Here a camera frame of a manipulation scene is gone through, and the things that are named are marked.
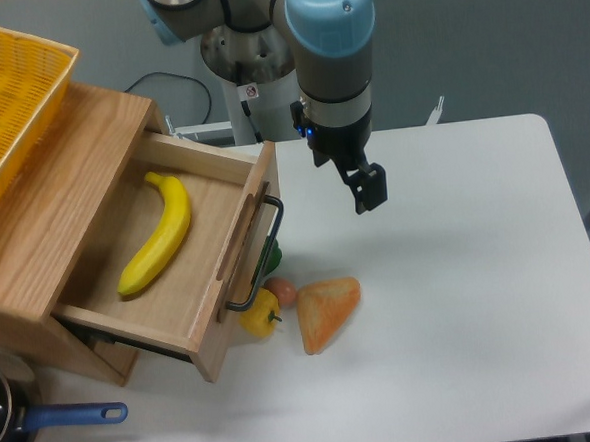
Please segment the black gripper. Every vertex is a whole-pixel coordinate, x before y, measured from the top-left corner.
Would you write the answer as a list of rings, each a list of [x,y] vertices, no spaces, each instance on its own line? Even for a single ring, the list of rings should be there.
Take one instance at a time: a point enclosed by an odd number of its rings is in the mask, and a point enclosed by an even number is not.
[[[385,169],[369,164],[365,155],[371,128],[371,108],[362,118],[343,125],[327,126],[310,119],[302,101],[290,104],[293,127],[312,151],[316,168],[333,162],[355,199],[355,211],[364,214],[388,200]]]

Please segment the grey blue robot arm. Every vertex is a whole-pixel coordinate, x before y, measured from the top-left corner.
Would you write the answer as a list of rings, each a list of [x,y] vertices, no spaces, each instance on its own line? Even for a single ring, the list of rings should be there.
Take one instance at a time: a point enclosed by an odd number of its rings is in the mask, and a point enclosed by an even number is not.
[[[164,44],[200,38],[207,68],[239,89],[296,78],[293,128],[313,161],[335,165],[369,212],[387,198],[371,163],[373,0],[139,0]]]

